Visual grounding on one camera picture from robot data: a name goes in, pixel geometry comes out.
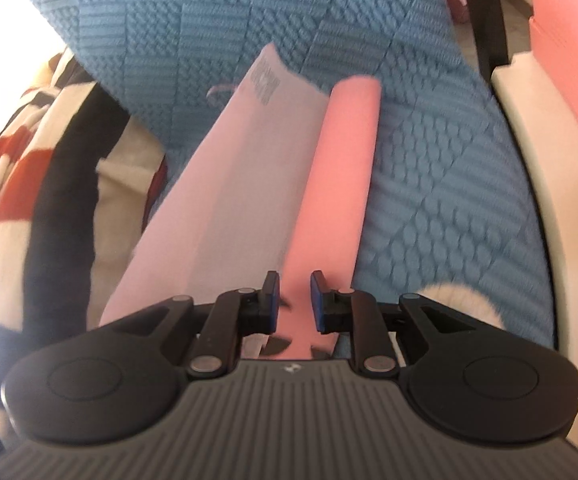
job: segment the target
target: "blue quilted fabric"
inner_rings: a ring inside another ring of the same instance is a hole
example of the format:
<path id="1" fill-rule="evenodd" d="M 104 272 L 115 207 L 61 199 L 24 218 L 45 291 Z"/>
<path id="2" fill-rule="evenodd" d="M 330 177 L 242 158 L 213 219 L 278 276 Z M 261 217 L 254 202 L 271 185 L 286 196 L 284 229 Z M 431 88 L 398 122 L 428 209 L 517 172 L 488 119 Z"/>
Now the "blue quilted fabric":
<path id="1" fill-rule="evenodd" d="M 324 89 L 383 82 L 354 286 L 379 300 L 466 283 L 507 328 L 552 345 L 549 273 L 512 136 L 454 42 L 445 0 L 32 0 L 87 70 L 167 148 L 174 178 L 270 41 Z"/>

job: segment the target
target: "metal screw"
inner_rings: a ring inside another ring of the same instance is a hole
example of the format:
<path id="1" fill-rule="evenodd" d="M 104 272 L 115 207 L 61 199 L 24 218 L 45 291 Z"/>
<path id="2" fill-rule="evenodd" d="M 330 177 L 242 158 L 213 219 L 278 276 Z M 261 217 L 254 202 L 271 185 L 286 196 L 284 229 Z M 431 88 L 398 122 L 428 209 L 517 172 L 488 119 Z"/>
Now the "metal screw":
<path id="1" fill-rule="evenodd" d="M 396 367 L 396 362 L 386 355 L 374 355 L 367 357 L 364 365 L 370 372 L 385 373 L 392 371 Z"/>
<path id="2" fill-rule="evenodd" d="M 199 355 L 194 357 L 189 364 L 189 367 L 199 374 L 210 374 L 218 370 L 223 365 L 223 362 L 218 357 L 213 355 Z"/>

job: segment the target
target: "white logo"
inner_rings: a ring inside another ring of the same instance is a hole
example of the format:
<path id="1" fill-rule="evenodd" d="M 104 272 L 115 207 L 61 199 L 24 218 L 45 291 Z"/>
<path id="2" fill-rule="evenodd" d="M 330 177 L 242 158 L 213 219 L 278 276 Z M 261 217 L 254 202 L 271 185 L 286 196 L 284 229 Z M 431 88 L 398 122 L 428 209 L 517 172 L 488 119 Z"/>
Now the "white logo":
<path id="1" fill-rule="evenodd" d="M 301 367 L 298 363 L 291 363 L 290 365 L 285 366 L 285 372 L 289 372 L 290 374 L 299 372 L 302 369 L 303 367 Z"/>

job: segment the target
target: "striped fabric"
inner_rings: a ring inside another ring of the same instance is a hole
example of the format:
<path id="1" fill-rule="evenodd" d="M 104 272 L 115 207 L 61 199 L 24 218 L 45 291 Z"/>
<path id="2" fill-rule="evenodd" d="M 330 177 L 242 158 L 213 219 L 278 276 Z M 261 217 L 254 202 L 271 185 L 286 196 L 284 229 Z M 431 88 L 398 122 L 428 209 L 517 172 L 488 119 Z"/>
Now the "striped fabric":
<path id="1" fill-rule="evenodd" d="M 0 325 L 97 326 L 164 184 L 162 147 L 67 51 L 0 134 Z"/>

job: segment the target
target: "blue mattress cover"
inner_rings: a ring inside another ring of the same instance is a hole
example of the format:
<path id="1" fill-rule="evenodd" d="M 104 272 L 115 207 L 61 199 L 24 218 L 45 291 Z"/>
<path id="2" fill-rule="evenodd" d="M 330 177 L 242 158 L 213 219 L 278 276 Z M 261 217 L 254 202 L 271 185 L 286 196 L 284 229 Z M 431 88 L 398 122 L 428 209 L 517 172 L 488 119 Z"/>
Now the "blue mattress cover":
<path id="1" fill-rule="evenodd" d="M 354 286 L 381 301 L 430 283 L 485 294 L 505 326 L 553 345 L 544 244 L 526 171 L 445 0 L 32 0 L 83 66 L 162 140 L 170 182 L 273 41 L 324 89 L 376 75 L 383 103 Z"/>

